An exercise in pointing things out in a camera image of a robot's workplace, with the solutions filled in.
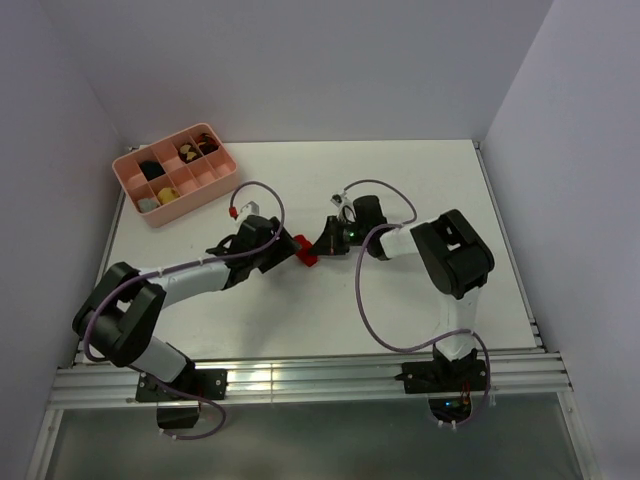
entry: yellow object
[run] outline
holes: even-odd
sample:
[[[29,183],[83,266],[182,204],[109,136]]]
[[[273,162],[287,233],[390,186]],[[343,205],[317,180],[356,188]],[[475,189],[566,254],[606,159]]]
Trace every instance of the yellow object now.
[[[166,205],[169,202],[173,202],[176,198],[180,198],[178,192],[170,187],[163,188],[158,192],[158,195],[156,196],[158,197],[158,200],[160,200],[160,203],[162,205]]]

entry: tabletop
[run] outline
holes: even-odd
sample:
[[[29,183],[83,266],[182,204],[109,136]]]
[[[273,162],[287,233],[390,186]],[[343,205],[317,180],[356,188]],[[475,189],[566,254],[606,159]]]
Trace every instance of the tabletop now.
[[[459,209],[492,250],[496,267],[482,289],[477,333],[489,349],[535,348],[529,318],[501,234],[473,144],[452,141],[278,142],[226,145],[243,180],[273,187],[286,207],[285,227],[314,242],[327,215],[330,196],[352,181],[376,178],[404,192],[418,219]],[[375,194],[389,221],[410,217],[396,194],[361,185],[350,198]],[[270,194],[245,188],[240,207],[256,201],[264,216],[278,215]],[[125,200],[108,264],[136,268],[196,259],[236,227],[228,215],[229,196],[165,225],[150,228]],[[389,353],[365,330],[356,307],[356,254],[321,258],[308,268],[289,259],[262,275],[254,271],[236,287],[205,293],[163,310],[155,335],[193,359],[259,359]],[[439,292],[418,256],[388,262],[365,258],[365,309],[377,333],[396,346],[433,336]]]

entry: white wall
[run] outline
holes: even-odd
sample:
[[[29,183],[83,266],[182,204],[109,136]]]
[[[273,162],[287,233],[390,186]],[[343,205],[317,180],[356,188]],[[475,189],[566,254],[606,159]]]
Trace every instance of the white wall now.
[[[640,3],[556,0],[484,144],[599,463],[640,478]]]
[[[41,0],[123,137],[483,138],[551,0]]]
[[[95,279],[121,142],[34,0],[0,2],[0,478],[22,478]]]

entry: pink tray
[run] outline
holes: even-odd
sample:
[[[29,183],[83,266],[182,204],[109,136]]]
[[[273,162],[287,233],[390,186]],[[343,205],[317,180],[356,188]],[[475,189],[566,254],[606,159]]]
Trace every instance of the pink tray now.
[[[218,143],[218,150],[204,155],[195,141],[201,133],[211,135]],[[183,162],[178,155],[178,149],[187,142],[191,143],[201,155],[189,164]],[[146,160],[160,162],[165,174],[147,181],[139,167],[139,164]],[[206,123],[199,123],[116,159],[113,162],[113,171],[140,216],[151,227],[160,227],[175,220],[229,193],[239,183],[236,162]],[[180,197],[166,205],[160,205],[151,212],[141,213],[138,200],[153,198],[160,204],[156,195],[165,187],[174,188]]]

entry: red connector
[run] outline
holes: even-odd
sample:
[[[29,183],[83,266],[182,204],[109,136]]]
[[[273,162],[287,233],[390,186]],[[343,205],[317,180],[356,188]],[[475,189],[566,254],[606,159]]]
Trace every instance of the red connector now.
[[[296,235],[293,239],[300,244],[302,247],[297,253],[296,256],[300,259],[302,263],[304,263],[307,267],[313,267],[316,263],[318,263],[318,257],[315,255],[309,255],[309,249],[312,247],[312,243],[304,238],[304,235]]]

